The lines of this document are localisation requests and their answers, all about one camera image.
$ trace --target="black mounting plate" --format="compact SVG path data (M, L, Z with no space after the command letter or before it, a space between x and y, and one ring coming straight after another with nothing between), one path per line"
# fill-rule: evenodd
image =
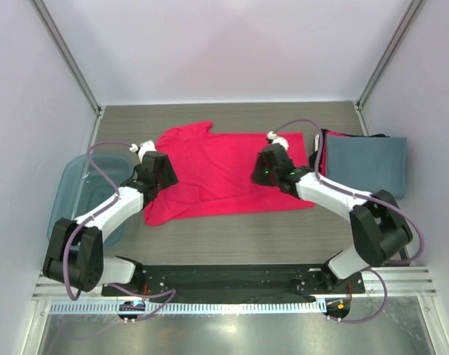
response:
M175 303L241 304L313 302L311 295L365 293L362 275L356 273L329 291L320 277L322 264L266 265L161 265L144 266L150 294L175 288ZM103 296L123 295L103 288ZM163 302L165 297L151 300Z

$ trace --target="white wall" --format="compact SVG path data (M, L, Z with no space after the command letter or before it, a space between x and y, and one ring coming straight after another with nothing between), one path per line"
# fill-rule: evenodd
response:
M101 104L355 100L409 0L45 0Z
M449 0L426 2L365 113L372 132L408 137L402 206L426 233L422 261L449 311Z
M0 1L0 355L18 354L61 172L93 118L30 2Z

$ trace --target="teal plastic bin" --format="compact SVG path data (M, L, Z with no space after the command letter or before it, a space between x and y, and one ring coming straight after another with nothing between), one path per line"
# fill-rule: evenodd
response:
M134 164L126 155L93 153L92 159L118 186L132 176ZM57 220L74 220L99 206L113 193L112 186L91 166L86 155L71 160L64 169L58 186L48 223L48 239ZM104 246L116 244L122 238L124 229L123 223L106 239Z

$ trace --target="plastic container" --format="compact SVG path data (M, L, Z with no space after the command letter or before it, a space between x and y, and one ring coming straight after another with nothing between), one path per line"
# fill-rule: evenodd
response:
M132 176L134 165L126 155L93 153L92 159L118 186ZM86 155L71 160L58 186L48 223L48 239L57 220L62 217L73 220L99 206L113 193L112 186L90 165ZM116 244L124 234L124 229L123 223L106 239L104 246Z

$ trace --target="stack of folded clothes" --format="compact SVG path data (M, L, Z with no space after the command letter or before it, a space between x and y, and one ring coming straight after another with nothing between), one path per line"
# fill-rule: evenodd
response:
M353 189L386 190L397 199L405 196L407 138L353 136L323 129L316 148L323 149L320 172L327 178ZM316 154L309 158L311 167Z

